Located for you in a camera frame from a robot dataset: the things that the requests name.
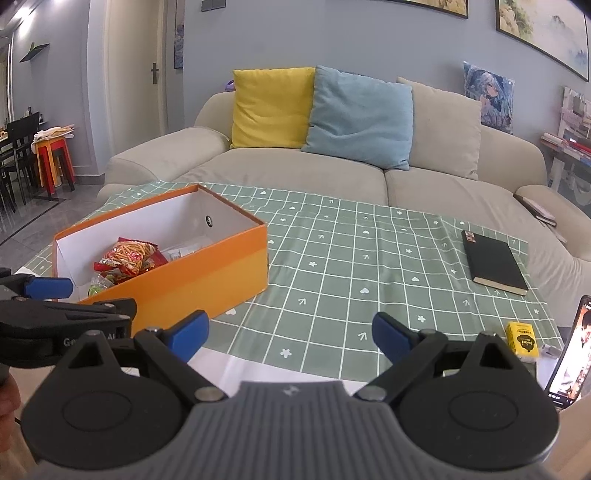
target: green checkered tablecloth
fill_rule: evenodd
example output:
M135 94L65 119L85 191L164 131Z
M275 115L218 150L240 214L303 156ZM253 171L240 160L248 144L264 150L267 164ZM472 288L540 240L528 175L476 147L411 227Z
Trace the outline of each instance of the green checkered tablecloth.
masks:
M153 182L109 199L92 216L187 186ZM388 366L371 338L379 311L451 339L504 337L511 320L539 343L562 347L525 266L527 243L461 219L285 190L204 184L268 224L269 287L212 320L206 346L275 367L369 381ZM525 297L469 280L461 231L503 240L530 291ZM51 248L27 265L48 275Z

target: red stool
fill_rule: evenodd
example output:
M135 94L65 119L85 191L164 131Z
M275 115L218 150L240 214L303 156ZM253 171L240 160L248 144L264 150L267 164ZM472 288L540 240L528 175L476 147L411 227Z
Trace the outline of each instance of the red stool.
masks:
M47 194L55 194L55 184L57 183L57 171L55 159L60 162L60 168L63 176L66 178L70 189L74 190L74 169L72 167L72 158L65 137L52 138L37 143L37 158L39 160L39 174L41 185L45 186Z

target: doorway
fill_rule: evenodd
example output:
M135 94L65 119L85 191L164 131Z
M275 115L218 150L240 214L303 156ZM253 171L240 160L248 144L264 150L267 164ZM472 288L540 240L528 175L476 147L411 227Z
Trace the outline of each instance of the doorway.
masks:
M115 155L166 132L164 7L165 0L108 1L105 82Z

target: shelf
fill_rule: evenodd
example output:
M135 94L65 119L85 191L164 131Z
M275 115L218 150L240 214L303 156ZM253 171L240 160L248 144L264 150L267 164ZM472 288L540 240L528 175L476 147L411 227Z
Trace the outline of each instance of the shelf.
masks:
M19 63L32 60L37 54L45 50L49 45L49 43L44 43L43 45L38 45L36 47L34 44L31 45L31 50L29 50L29 53L27 53Z

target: gray gripper base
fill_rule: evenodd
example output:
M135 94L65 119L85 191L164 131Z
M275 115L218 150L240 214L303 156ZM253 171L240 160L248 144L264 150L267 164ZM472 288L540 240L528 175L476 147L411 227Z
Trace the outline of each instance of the gray gripper base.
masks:
M234 397L195 407L174 440L138 463L81 472L42 462L28 478L554 480L541 465L497 473L446 465L408 440L386 404L352 398L340 382L245 382Z

